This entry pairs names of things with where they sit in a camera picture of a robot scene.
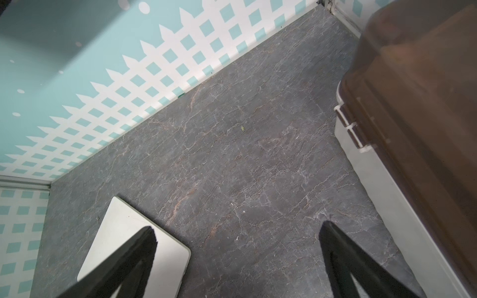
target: plastic storage container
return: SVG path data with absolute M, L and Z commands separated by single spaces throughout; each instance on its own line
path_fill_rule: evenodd
M 344 102 L 338 116 L 356 149 L 377 154 L 453 273 L 475 295 L 476 3 L 397 0 L 379 10 L 338 94 Z

